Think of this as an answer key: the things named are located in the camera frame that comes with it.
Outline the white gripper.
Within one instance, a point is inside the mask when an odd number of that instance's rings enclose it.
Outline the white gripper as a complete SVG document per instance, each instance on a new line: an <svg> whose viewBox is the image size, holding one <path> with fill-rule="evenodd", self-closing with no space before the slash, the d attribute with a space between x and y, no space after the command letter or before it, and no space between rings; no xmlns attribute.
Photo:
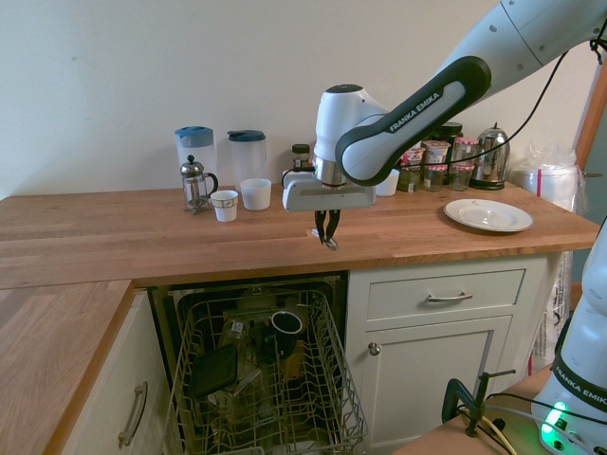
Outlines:
<svg viewBox="0 0 607 455"><path fill-rule="evenodd" d="M358 185L327 189L322 183L290 183L283 192L283 206L287 211L315 211L316 232L322 244L326 242L326 210L330 210L327 239L331 240L339 225L342 209L364 209L371 207L375 201L374 187Z"/></svg>

